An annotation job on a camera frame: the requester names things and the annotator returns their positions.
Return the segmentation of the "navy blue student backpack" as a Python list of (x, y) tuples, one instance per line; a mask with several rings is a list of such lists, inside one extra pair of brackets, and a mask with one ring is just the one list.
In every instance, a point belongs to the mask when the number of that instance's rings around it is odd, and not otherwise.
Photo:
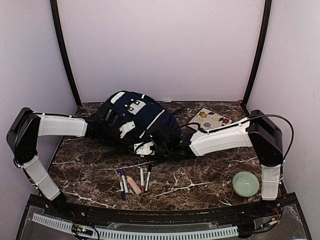
[(181, 129), (174, 114), (145, 94), (121, 90), (111, 95), (101, 106), (125, 107), (137, 115), (140, 119), (140, 143), (152, 142), (147, 130), (155, 125), (167, 125), (181, 136)]

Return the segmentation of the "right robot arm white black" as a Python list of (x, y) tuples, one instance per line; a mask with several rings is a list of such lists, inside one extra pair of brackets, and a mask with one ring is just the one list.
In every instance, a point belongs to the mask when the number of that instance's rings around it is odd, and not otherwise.
[(283, 116), (264, 114), (256, 109), (249, 117), (212, 130), (197, 130), (177, 135), (176, 130), (157, 124), (147, 132), (153, 145), (151, 151), (164, 157), (188, 160), (210, 153), (235, 149), (254, 148), (261, 165), (261, 198), (255, 213), (266, 217), (275, 208), (279, 185), (283, 178), (283, 165), (288, 151), (283, 149), (282, 130), (271, 120), (278, 118), (293, 127)]

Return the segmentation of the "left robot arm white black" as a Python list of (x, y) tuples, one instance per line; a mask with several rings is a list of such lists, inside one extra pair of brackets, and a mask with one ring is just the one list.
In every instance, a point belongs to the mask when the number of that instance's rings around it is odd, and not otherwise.
[(112, 130), (111, 126), (94, 117), (52, 114), (36, 112), (29, 107), (20, 110), (6, 134), (6, 141), (13, 153), (13, 162), (23, 170), (30, 183), (51, 203), (51, 210), (60, 218), (67, 218), (71, 213), (65, 203), (65, 194), (60, 190), (48, 172), (48, 167), (40, 159), (39, 147), (46, 139), (62, 140), (72, 138), (106, 138), (125, 135), (136, 128), (133, 120), (125, 123), (120, 129)]

